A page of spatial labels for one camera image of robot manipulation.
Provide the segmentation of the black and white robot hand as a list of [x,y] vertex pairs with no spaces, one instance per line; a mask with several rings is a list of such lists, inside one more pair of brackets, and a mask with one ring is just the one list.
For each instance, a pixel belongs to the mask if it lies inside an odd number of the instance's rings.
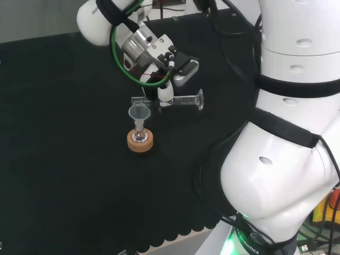
[[143,52],[147,67],[140,77],[146,89],[155,89],[159,109],[177,105],[187,105],[191,96],[177,96],[197,72],[199,62],[179,51],[166,35],[152,42]]

